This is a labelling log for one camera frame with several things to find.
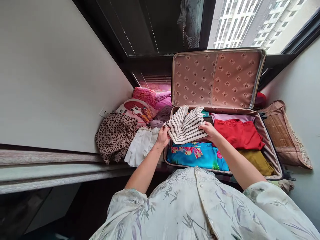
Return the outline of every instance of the suitcase lid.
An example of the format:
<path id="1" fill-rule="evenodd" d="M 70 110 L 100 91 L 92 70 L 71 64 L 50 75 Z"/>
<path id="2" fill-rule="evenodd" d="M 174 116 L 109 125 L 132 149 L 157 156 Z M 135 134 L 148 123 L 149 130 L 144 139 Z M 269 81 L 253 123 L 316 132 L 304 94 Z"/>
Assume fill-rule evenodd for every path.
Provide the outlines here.
<path id="1" fill-rule="evenodd" d="M 173 106 L 254 106 L 266 52 L 262 48 L 205 50 L 173 56 Z"/>

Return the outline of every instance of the building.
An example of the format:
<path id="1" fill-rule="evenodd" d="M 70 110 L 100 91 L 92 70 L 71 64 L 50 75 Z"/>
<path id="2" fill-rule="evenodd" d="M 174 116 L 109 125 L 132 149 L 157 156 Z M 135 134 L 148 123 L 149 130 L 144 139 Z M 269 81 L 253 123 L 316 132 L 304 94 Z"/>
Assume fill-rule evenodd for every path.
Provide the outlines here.
<path id="1" fill-rule="evenodd" d="M 277 39 L 298 15 L 303 5 L 312 4 L 312 11 L 304 11 L 307 20 L 319 7 L 320 0 L 223 0 L 216 3 L 208 49 L 235 47 L 262 47 L 268 53 L 279 53 L 290 40 Z M 293 36 L 300 28 L 291 29 Z"/>

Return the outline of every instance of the electrical outlet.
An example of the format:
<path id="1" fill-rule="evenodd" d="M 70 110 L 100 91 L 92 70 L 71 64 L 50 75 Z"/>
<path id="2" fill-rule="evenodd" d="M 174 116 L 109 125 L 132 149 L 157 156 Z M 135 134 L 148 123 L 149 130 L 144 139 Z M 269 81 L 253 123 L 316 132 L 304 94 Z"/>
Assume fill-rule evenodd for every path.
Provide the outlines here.
<path id="1" fill-rule="evenodd" d="M 104 117 L 106 117 L 107 114 L 108 114 L 107 110 L 104 110 L 104 108 L 103 108 L 99 115 L 104 118 Z"/>

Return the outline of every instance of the anime girl print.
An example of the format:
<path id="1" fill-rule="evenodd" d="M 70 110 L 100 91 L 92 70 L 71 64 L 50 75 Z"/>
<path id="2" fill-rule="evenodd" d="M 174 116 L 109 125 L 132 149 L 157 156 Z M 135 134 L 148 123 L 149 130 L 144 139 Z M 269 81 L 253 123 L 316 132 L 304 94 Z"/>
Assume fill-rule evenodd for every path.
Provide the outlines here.
<path id="1" fill-rule="evenodd" d="M 140 102 L 130 101 L 124 104 L 124 107 L 131 111 L 133 115 L 141 118 L 146 124 L 152 120 L 151 110 Z"/>

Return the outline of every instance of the red clothing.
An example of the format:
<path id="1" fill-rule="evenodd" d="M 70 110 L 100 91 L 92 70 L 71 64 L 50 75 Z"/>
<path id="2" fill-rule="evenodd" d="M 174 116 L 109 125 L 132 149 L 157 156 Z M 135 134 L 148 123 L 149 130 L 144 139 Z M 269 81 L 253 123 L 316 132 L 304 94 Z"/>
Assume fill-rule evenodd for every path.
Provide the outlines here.
<path id="1" fill-rule="evenodd" d="M 238 149 L 261 150 L 263 137 L 258 133 L 253 122 L 241 122 L 239 119 L 215 120 L 215 129 Z"/>

